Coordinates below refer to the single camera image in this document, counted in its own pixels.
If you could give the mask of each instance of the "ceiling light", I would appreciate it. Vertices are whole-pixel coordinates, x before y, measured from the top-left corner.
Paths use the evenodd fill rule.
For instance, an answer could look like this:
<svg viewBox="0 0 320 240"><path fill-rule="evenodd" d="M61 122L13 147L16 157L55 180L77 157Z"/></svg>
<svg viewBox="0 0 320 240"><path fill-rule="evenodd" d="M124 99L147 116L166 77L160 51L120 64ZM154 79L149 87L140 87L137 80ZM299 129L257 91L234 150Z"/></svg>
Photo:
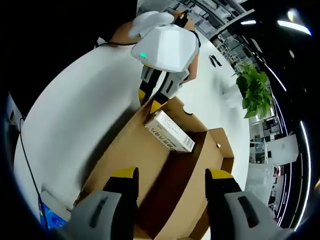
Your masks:
<svg viewBox="0 0 320 240"><path fill-rule="evenodd" d="M250 25L250 24L256 24L256 20L249 20L249 21L242 21L240 22L242 25Z"/></svg>
<svg viewBox="0 0 320 240"><path fill-rule="evenodd" d="M294 54L293 51L289 50L289 54L290 54L290 56L291 56L293 59L295 58L295 54Z"/></svg>
<svg viewBox="0 0 320 240"><path fill-rule="evenodd" d="M302 212L300 215L300 218L298 220L298 223L296 224L294 231L297 231L300 222L302 220L302 217L304 216L305 210L306 210L306 206L307 206L307 201L309 198L309 192L310 192L310 183L311 183L311 156L310 156L310 148L309 148L309 141L308 141L308 137L307 137L307 133L306 133L306 129L304 126L304 123L302 121L300 121L300 125L302 128L302 132L303 132L303 136L304 136L304 141L305 141L305 145L306 145L306 151L308 154L308 185L307 185L307 189L306 189L306 195L305 195L305 200L304 200L304 204L303 204L303 208L302 208Z"/></svg>
<svg viewBox="0 0 320 240"><path fill-rule="evenodd" d="M307 27L302 26L300 24L296 24L296 23L289 22L289 21L281 21L281 20L278 20L277 22L282 27L287 27L287 28L290 28L290 29L294 29L294 30L303 32L305 34L308 34L310 36L312 35L310 30Z"/></svg>
<svg viewBox="0 0 320 240"><path fill-rule="evenodd" d="M288 19L291 21L291 22L293 22L294 21L294 12L293 11L288 11L288 13L287 13L287 15L288 15Z"/></svg>
<svg viewBox="0 0 320 240"><path fill-rule="evenodd" d="M282 86L283 90L286 92L287 89L286 89L285 85L280 81L280 79L279 79L278 76L274 73L274 71L272 71L271 68L268 67L267 64L264 64L264 65L269 69L269 71L273 74L273 76L278 80L278 82L279 82L280 85Z"/></svg>
<svg viewBox="0 0 320 240"><path fill-rule="evenodd" d="M320 179L319 179L319 181L315 184L314 189L317 189L318 187L320 187Z"/></svg>

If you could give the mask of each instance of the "cardboard flap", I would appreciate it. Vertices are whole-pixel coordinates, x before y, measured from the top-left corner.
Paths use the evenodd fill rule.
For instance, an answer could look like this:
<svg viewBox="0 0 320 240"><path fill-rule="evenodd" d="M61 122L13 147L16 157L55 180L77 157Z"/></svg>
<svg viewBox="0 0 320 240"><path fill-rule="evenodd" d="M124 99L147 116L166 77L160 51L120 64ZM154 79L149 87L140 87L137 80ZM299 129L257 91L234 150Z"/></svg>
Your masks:
<svg viewBox="0 0 320 240"><path fill-rule="evenodd" d="M145 202L147 209L145 211L152 217L146 217L145 222L156 224L159 222L160 216L170 207L166 201L170 202L175 198L175 207L170 210L170 215L166 216L166 223L161 226L160 231L151 229L146 224L141 225L143 230L155 240L175 240L185 237L191 237L193 229L196 228L199 219L202 217L206 206L206 193L205 193L205 171L206 168L220 169L223 163L223 156L219 149L216 147L216 142L208 132L193 133L191 138L195 139L197 143L193 153L176 154L175 159L169 161L171 166L176 166L174 169L163 169L163 175L167 178L166 183L160 178L157 179L159 188L156 189L156 196L153 201ZM181 194L179 183L184 183L183 193ZM197 228L193 236L200 235L204 230L208 229L208 223Z"/></svg>
<svg viewBox="0 0 320 240"><path fill-rule="evenodd" d="M139 168L138 206L162 170L170 150L155 138L145 127L152 102L147 102L127 122L87 179L77 202L96 190L102 190L112 174L120 169Z"/></svg>
<svg viewBox="0 0 320 240"><path fill-rule="evenodd" d="M203 153L207 135L207 132L192 133L192 135L190 135L196 143L192 153L170 153L155 183L139 206L137 223L152 239L157 239L156 236L162 231L165 225L168 224L168 219L172 216L187 185L190 183L190 178L193 175L198 158ZM174 230L171 229L169 232L176 237L177 232L184 232L183 230L186 227L186 223L184 221L176 222L174 226L171 225L170 227L173 227Z"/></svg>
<svg viewBox="0 0 320 240"><path fill-rule="evenodd" d="M170 99L161 109L186 133L207 131L207 128L194 114L184 111L184 104L177 97Z"/></svg>
<svg viewBox="0 0 320 240"><path fill-rule="evenodd" d="M213 140L219 144L219 150L224 158L234 158L234 153L232 152L230 143L228 141L225 130L220 128L210 129L209 133L211 134Z"/></svg>
<svg viewBox="0 0 320 240"><path fill-rule="evenodd" d="M206 207L205 210L203 211L202 216L200 217L199 221L196 223L192 233L189 236L192 240L201 240L203 236L206 234L209 228L209 216L207 212L208 212L208 207Z"/></svg>

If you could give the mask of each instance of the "small white box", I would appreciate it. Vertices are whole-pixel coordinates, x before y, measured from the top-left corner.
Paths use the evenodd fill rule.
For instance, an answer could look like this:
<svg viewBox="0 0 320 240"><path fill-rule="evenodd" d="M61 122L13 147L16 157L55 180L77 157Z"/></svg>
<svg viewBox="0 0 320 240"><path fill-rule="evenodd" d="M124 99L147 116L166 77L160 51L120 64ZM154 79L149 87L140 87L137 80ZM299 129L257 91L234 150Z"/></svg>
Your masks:
<svg viewBox="0 0 320 240"><path fill-rule="evenodd" d="M162 110L156 111L144 127L171 151L190 153L195 146L195 142Z"/></svg>

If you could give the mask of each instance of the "cardboard box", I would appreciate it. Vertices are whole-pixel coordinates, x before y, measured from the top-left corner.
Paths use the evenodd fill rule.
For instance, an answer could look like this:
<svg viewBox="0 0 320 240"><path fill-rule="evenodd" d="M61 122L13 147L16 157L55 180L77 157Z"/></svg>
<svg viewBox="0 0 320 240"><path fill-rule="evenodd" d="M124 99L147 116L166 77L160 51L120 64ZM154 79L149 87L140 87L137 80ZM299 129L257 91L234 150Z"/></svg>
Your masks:
<svg viewBox="0 0 320 240"><path fill-rule="evenodd" d="M170 151L144 127L151 102L124 126L97 162L79 199L102 190L113 172L137 166L137 224L157 240L200 240L209 227L206 213L205 169L231 173L234 155L222 128L207 130L173 98L161 109L195 142L191 153Z"/></svg>
<svg viewBox="0 0 320 240"><path fill-rule="evenodd" d="M195 142L161 109L152 114L144 126L171 151L190 153L195 146Z"/></svg>

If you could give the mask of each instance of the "person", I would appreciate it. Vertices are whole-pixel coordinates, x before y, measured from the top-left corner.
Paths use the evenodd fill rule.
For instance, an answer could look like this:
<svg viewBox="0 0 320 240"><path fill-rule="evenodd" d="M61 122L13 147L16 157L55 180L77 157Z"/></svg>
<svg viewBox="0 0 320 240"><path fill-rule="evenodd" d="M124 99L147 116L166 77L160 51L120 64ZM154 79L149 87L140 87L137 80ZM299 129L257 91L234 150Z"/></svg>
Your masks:
<svg viewBox="0 0 320 240"><path fill-rule="evenodd" d="M99 37L118 44L134 44L139 40L128 37L136 17L137 0L45 7L30 6L28 2L26 6L8 9L7 82L13 101L25 117L47 85L91 51ZM195 25L190 20L185 28L195 30ZM197 66L198 56L190 64L186 82L196 78Z"/></svg>

